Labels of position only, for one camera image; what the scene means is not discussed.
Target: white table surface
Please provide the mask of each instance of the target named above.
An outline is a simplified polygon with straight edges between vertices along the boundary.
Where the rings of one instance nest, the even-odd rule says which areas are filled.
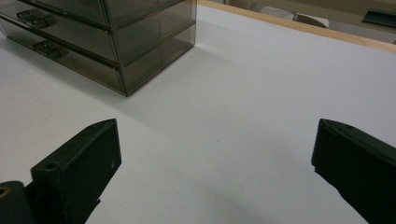
[[[88,223],[365,223],[310,163],[320,118],[396,146],[396,54],[198,7],[194,49],[124,98],[0,37],[0,182],[116,118]]]

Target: smoked plastic storage box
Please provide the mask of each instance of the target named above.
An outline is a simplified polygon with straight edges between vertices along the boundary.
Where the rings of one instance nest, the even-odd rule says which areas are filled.
[[[195,43],[196,0],[1,0],[5,36],[129,95]]]

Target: transparent drawer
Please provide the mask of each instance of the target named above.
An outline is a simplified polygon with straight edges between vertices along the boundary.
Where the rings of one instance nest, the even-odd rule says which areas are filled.
[[[183,1],[114,32],[90,26],[17,0],[2,0],[0,13],[113,62],[141,57],[176,30],[195,23],[195,5]]]
[[[28,0],[71,17],[121,27],[182,0]]]
[[[106,30],[48,13],[17,0],[0,0],[0,13],[101,57],[116,61],[111,36]]]
[[[104,63],[54,39],[33,34],[17,21],[0,16],[2,32],[28,49],[123,95],[129,95],[194,45],[195,25],[173,33],[155,49],[125,65]]]

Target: wooden table edge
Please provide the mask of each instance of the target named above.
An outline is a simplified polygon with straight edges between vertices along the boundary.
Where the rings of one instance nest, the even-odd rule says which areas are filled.
[[[207,0],[197,0],[197,1],[198,1],[198,5],[200,5],[200,6],[212,7],[215,9],[231,12],[231,13],[234,13],[237,15],[249,17],[249,18],[252,18],[255,20],[266,21],[266,22],[270,22],[275,25],[280,25],[283,27],[288,27],[290,29],[307,32],[307,33],[313,34],[313,35],[321,35],[321,36],[325,36],[325,37],[329,37],[329,38],[337,39],[337,40],[342,40],[342,41],[345,41],[348,43],[357,44],[357,45],[361,45],[361,46],[372,48],[372,49],[380,49],[380,50],[396,53],[396,45],[393,45],[390,43],[373,40],[370,38],[361,37],[361,36],[357,36],[357,35],[349,35],[346,33],[329,30],[329,29],[324,29],[324,28],[320,28],[317,26],[300,23],[297,21],[285,20],[285,19],[274,17],[271,15],[266,15],[266,14],[262,14],[259,12],[249,11],[249,10],[242,9],[239,7],[231,7],[231,6],[227,6],[227,5],[223,5],[220,3],[215,3],[215,2],[211,2],[211,1],[207,1]]]

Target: drawer handle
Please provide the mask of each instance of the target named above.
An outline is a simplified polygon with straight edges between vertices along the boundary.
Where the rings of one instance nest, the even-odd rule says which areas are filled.
[[[56,20],[52,15],[44,14],[36,8],[19,12],[17,13],[17,17],[19,21],[28,24],[37,30],[56,24]]]
[[[39,54],[44,55],[52,60],[62,58],[64,55],[66,55],[69,52],[66,48],[61,47],[48,40],[44,40],[42,42],[34,44],[33,48]]]

